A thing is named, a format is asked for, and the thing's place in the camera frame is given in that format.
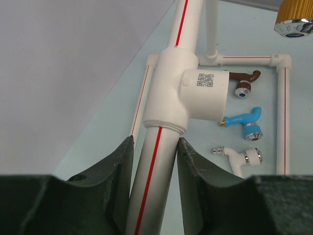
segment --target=blue faucet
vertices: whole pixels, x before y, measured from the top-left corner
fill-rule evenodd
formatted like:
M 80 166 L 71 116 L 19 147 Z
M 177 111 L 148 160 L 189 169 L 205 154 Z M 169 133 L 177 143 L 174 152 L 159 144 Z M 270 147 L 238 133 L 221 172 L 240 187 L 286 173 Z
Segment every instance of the blue faucet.
M 235 117 L 224 117 L 220 123 L 222 126 L 230 126 L 241 123 L 245 126 L 245 137 L 247 141 L 257 141 L 263 136 L 261 128 L 256 124 L 262 113 L 261 107 L 252 109 L 252 114 L 242 114 Z

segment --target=gray surface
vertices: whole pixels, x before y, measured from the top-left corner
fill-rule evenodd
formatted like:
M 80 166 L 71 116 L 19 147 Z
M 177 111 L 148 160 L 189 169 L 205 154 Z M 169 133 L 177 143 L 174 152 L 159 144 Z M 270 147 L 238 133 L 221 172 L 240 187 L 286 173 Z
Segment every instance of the gray surface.
M 0 174 L 52 173 L 173 1 L 1 1 Z

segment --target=brass thread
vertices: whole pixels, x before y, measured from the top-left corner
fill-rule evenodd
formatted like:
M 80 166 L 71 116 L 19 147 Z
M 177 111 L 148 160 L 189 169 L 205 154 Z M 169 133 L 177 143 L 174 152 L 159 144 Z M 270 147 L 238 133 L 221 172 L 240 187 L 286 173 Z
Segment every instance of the brass thread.
M 220 125 L 221 125 L 221 126 L 226 126 L 225 119 L 223 119 L 223 121 L 222 121 L 222 122 L 220 122 Z
M 284 0 L 279 7 L 275 24 L 300 19 L 313 19 L 313 0 Z

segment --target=brown faucet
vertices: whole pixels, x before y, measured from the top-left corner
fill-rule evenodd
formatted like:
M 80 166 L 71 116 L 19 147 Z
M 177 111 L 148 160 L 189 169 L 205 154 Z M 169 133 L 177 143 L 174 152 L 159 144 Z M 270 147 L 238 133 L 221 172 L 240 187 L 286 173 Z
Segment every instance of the brown faucet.
M 239 81 L 236 86 L 235 94 L 240 98 L 245 98 L 251 93 L 251 82 L 254 82 L 261 75 L 261 72 L 256 70 L 252 74 L 240 73 L 240 72 L 229 72 L 229 79 Z

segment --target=vertical pipe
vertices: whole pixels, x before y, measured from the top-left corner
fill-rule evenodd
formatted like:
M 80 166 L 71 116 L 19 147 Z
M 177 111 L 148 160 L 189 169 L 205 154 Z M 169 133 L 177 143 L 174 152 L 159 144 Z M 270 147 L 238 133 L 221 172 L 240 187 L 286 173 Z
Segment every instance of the vertical pipe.
M 126 235 L 160 233 L 178 140 L 178 132 L 162 127 L 147 128 L 140 170 L 136 172 L 130 197 Z
M 204 0 L 179 0 L 167 47 L 195 52 Z
M 290 173 L 290 115 L 289 115 L 290 70 L 278 70 L 277 103 L 277 174 Z
M 154 66 L 148 65 L 146 67 L 144 79 L 141 84 L 139 98 L 138 98 L 138 102 L 137 102 L 137 106 L 136 106 L 136 110 L 134 114 L 134 119 L 133 119 L 133 123 L 131 127 L 131 133 L 130 133 L 130 135 L 134 137 L 134 149 L 137 144 L 139 130 L 140 130 L 141 122 L 142 122 L 142 116 L 143 116 L 143 112 L 144 112 L 146 101 L 147 101 L 151 78 L 153 75 L 153 70 L 154 70 Z
M 218 20 L 218 0 L 205 1 L 205 15 L 206 15 L 206 56 L 217 56 L 216 42 L 217 42 L 217 20 Z

